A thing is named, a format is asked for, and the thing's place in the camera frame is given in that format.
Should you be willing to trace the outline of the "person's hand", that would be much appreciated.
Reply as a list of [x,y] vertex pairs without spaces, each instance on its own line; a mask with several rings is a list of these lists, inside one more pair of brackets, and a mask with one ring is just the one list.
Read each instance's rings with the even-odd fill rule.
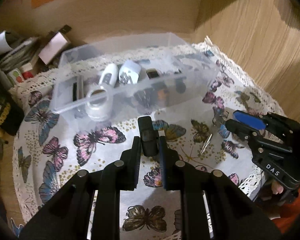
[[271,184],[271,190],[273,194],[281,194],[284,191],[284,188],[277,181],[273,181]]

